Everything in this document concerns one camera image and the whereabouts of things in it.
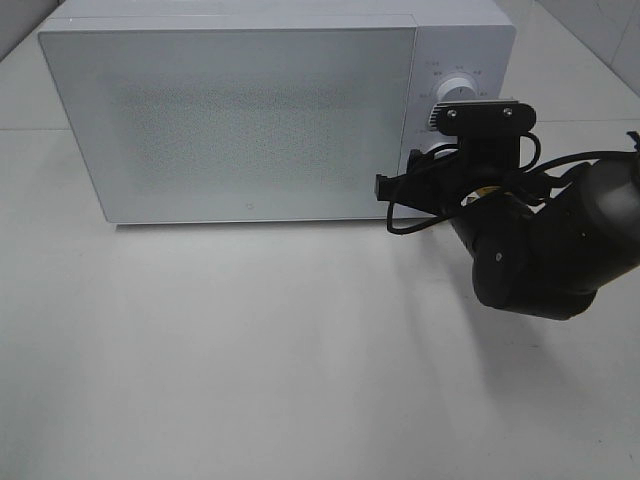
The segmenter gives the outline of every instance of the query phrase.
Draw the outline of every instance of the tile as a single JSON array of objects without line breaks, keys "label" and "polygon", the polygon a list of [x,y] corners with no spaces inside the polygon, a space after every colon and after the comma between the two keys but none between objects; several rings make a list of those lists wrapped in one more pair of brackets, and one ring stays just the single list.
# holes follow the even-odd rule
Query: tile
[{"label": "tile", "polygon": [[637,478],[639,287],[558,323],[478,304],[444,225],[114,229],[70,132],[0,132],[0,477]]},{"label": "tile", "polygon": [[0,59],[57,6],[57,0],[4,0],[0,7]]},{"label": "tile", "polygon": [[636,0],[540,0],[540,3],[602,61],[610,64]]},{"label": "tile", "polygon": [[539,122],[533,132],[542,142],[542,161],[593,150],[633,150],[630,130],[640,132],[640,120]]},{"label": "tile", "polygon": [[0,62],[0,129],[69,128],[35,33]]},{"label": "tile", "polygon": [[523,28],[529,19],[534,0],[494,0],[507,14],[517,29]]},{"label": "tile", "polygon": [[539,4],[516,39],[502,96],[530,103],[540,120],[640,118],[640,97]]},{"label": "tile", "polygon": [[612,68],[640,95],[640,2],[629,21]]}]

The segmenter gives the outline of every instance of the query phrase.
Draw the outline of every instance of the microwave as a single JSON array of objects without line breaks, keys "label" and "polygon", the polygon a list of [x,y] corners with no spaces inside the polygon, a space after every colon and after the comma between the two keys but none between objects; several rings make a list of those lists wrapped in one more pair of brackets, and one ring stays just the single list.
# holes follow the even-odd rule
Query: microwave
[{"label": "microwave", "polygon": [[496,98],[514,36],[491,0],[67,0],[38,34],[117,224],[384,218],[376,174]]}]

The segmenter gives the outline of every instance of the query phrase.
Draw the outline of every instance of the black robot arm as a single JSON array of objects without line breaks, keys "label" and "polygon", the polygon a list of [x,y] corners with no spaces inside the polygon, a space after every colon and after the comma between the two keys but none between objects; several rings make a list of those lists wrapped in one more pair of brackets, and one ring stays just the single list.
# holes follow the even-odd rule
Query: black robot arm
[{"label": "black robot arm", "polygon": [[[535,111],[516,101],[440,104],[433,126],[458,138],[423,154],[407,173],[378,175],[387,229],[404,235],[450,220],[474,259],[473,286],[486,306],[565,320],[598,289],[640,264],[640,136],[632,152],[585,152],[542,165],[530,133]],[[536,146],[520,166],[520,138]],[[561,176],[552,168],[573,165]],[[554,189],[561,192],[552,197]],[[434,215],[393,224],[396,204]],[[537,213],[532,207],[542,207]]]}]

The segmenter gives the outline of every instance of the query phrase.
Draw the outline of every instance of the control panel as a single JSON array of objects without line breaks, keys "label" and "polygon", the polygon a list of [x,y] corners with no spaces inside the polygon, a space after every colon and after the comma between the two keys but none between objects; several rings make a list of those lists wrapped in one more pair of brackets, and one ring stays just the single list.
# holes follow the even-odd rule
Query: control panel
[{"label": "control panel", "polygon": [[411,150],[452,141],[429,127],[437,103],[499,97],[514,36],[498,25],[417,29],[398,174]]}]

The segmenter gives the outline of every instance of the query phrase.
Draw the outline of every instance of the cable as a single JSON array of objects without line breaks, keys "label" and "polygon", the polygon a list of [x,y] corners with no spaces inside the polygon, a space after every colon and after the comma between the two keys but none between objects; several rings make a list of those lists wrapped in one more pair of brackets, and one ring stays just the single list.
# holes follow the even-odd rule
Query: cable
[{"label": "cable", "polygon": [[[450,154],[444,155],[443,157],[438,159],[435,158],[437,153],[443,152],[445,150],[456,150],[456,152],[452,152]],[[402,187],[404,187],[408,178],[407,176],[409,174],[416,174],[416,173],[424,174],[429,170],[439,165],[442,165],[443,163],[449,162],[456,157],[457,150],[458,150],[458,145],[453,143],[439,145],[429,150],[427,153],[425,153],[420,159],[416,161],[416,163],[410,169],[407,170],[407,173],[405,174],[403,179],[400,182],[398,182],[398,185],[396,186],[395,190],[393,191],[393,195],[391,196],[391,200],[389,201],[389,205],[387,206],[387,231],[389,233],[393,233],[394,235],[408,235],[410,233],[419,232],[420,230],[424,230],[426,228],[432,227],[433,225],[436,225],[438,223],[448,220],[448,218],[444,218],[444,217],[433,217],[433,218],[430,218],[429,220],[418,223],[416,225],[412,225],[410,227],[395,228],[393,226],[393,210],[396,205],[396,199],[398,197],[398,193],[402,190]],[[427,165],[425,165],[424,167],[422,167],[422,169],[420,169],[420,164],[425,161],[428,162]]]},{"label": "cable", "polygon": [[535,175],[537,173],[551,170],[552,168],[561,167],[562,165],[567,165],[569,163],[583,162],[585,160],[630,160],[630,157],[635,156],[636,152],[618,152],[611,150],[576,153],[543,163],[542,165],[527,172],[527,175]]},{"label": "cable", "polygon": [[411,233],[416,233],[419,232],[421,230],[426,230],[427,228],[433,227],[434,225],[437,225],[438,223],[442,223],[442,222],[446,222],[447,220],[451,220],[455,217],[458,217],[460,215],[462,215],[463,213],[467,213],[469,210],[472,210],[474,208],[477,208],[478,206],[486,203],[489,200],[492,200],[496,197],[498,197],[499,195],[502,195],[506,193],[506,189],[505,188],[498,188],[497,190],[494,190],[491,193],[488,193],[487,195],[480,197],[479,199],[477,199],[476,201],[474,201],[473,203],[470,203],[468,205],[465,205],[464,207],[458,208],[456,210],[454,210],[451,213],[447,213],[445,215],[440,215],[438,217],[433,217],[433,218],[429,218],[428,220],[425,220],[424,222],[418,223],[416,225],[412,225],[410,227],[405,227],[405,228],[396,228],[393,226],[393,208],[395,206],[394,202],[389,202],[389,206],[387,207],[387,231],[389,233],[393,233],[394,235],[409,235]]},{"label": "cable", "polygon": [[[393,211],[396,205],[396,199],[398,196],[398,193],[402,190],[402,188],[404,187],[408,175],[409,174],[424,174],[426,172],[428,172],[429,170],[442,165],[443,163],[447,163],[450,162],[452,160],[455,160],[455,158],[457,157],[457,150],[458,150],[458,146],[454,145],[454,144],[446,144],[446,145],[440,145],[439,147],[436,147],[432,150],[430,150],[429,152],[427,152],[426,154],[424,154],[421,158],[419,158],[416,163],[411,167],[411,169],[407,170],[407,173],[405,174],[405,177],[398,182],[398,185],[396,186],[396,189],[394,190],[394,193],[391,197],[391,201],[389,202],[389,205],[387,207],[387,231],[389,231],[389,233],[392,233],[394,235],[408,235],[411,233],[416,233],[419,232],[421,230],[426,230],[427,228],[433,227],[434,225],[437,225],[438,223],[442,223],[445,222],[447,220],[451,220],[463,213],[467,213],[470,209],[473,208],[477,208],[479,205],[482,205],[484,203],[486,203],[487,201],[490,201],[494,198],[497,198],[500,195],[503,195],[505,193],[509,193],[512,192],[514,190],[515,187],[519,187],[521,186],[524,182],[525,179],[533,177],[535,175],[538,175],[540,173],[546,172],[547,170],[550,170],[552,168],[556,168],[556,167],[560,167],[563,165],[567,165],[570,163],[577,163],[577,162],[583,162],[586,160],[606,160],[606,161],[611,161],[611,160],[633,160],[636,158],[640,158],[640,152],[620,152],[620,151],[593,151],[593,152],[584,152],[584,153],[577,153],[574,155],[567,155],[564,157],[560,157],[560,158],[556,158],[554,160],[550,160],[542,165],[539,165],[536,167],[536,165],[538,164],[538,162],[540,161],[540,156],[541,156],[541,152],[542,152],[542,145],[540,142],[540,139],[535,136],[533,133],[531,132],[527,132],[525,134],[522,135],[523,137],[526,137],[528,139],[530,139],[534,146],[535,146],[535,151],[534,151],[534,155],[533,158],[531,159],[531,161],[523,166],[518,168],[518,171],[521,172],[520,174],[520,178],[519,181],[517,183],[514,183],[512,185],[509,186],[509,188],[505,187],[505,186],[501,186],[500,188],[498,188],[497,190],[494,190],[491,193],[488,193],[487,195],[484,195],[483,197],[480,197],[479,199],[477,199],[476,201],[474,201],[473,203],[470,203],[468,205],[465,205],[464,207],[458,208],[450,213],[447,213],[445,215],[439,215],[439,216],[435,216],[432,218],[429,218],[423,222],[420,222],[416,225],[411,225],[409,227],[405,227],[405,228],[396,228],[393,226]],[[456,152],[452,152],[450,154],[447,154],[441,158],[436,159],[435,155],[439,152],[445,151],[445,150],[456,150]],[[427,162],[427,165],[425,165],[424,167],[421,168],[421,164],[423,162]]]},{"label": "cable", "polygon": [[540,143],[540,139],[531,132],[527,132],[522,136],[527,137],[529,140],[531,140],[535,147],[535,151],[533,153],[533,159],[529,163],[527,163],[524,167],[519,168],[520,171],[526,172],[530,168],[535,167],[538,161],[540,160],[540,155],[542,154],[542,143]]}]

